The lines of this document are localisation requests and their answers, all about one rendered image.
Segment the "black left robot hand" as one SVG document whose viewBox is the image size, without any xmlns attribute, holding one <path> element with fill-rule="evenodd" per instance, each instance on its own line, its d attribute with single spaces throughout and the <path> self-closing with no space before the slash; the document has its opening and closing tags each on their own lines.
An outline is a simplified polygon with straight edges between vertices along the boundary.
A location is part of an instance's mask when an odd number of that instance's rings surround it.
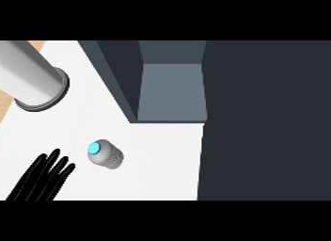
<svg viewBox="0 0 331 241">
<path fill-rule="evenodd" d="M 8 201 L 53 201 L 75 169 L 76 164 L 60 156 L 60 149 L 44 153 L 25 172 Z"/>
</svg>

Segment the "dark grey open cabinet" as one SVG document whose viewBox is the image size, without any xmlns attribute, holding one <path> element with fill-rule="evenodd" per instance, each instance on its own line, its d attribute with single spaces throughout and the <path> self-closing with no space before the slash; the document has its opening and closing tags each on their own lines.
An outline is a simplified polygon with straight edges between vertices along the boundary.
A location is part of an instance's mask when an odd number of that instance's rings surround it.
<svg viewBox="0 0 331 241">
<path fill-rule="evenodd" d="M 205 123 L 203 40 L 84 40 L 132 123 Z"/>
</svg>

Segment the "dark grey cabinet door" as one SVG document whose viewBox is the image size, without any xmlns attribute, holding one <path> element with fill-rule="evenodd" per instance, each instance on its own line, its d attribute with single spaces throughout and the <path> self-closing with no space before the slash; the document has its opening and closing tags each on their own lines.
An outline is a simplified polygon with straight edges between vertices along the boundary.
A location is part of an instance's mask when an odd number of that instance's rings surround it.
<svg viewBox="0 0 331 241">
<path fill-rule="evenodd" d="M 331 200 L 331 41 L 212 41 L 203 200 Z"/>
</svg>

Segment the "clear bottle with cyan cap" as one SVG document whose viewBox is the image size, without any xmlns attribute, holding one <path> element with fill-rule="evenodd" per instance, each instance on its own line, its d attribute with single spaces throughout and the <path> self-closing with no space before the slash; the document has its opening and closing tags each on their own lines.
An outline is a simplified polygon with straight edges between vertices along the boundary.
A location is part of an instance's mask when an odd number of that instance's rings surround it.
<svg viewBox="0 0 331 241">
<path fill-rule="evenodd" d="M 88 158 L 95 165 L 118 169 L 123 164 L 125 154 L 106 139 L 100 139 L 88 146 Z"/>
</svg>

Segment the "grey metal cylinder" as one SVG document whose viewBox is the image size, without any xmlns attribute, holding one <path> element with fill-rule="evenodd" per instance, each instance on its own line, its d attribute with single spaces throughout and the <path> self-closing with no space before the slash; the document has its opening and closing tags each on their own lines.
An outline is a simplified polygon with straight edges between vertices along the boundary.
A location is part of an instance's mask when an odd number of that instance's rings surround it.
<svg viewBox="0 0 331 241">
<path fill-rule="evenodd" d="M 29 112 L 59 104 L 70 88 L 66 71 L 54 67 L 26 40 L 0 40 L 0 90 Z"/>
</svg>

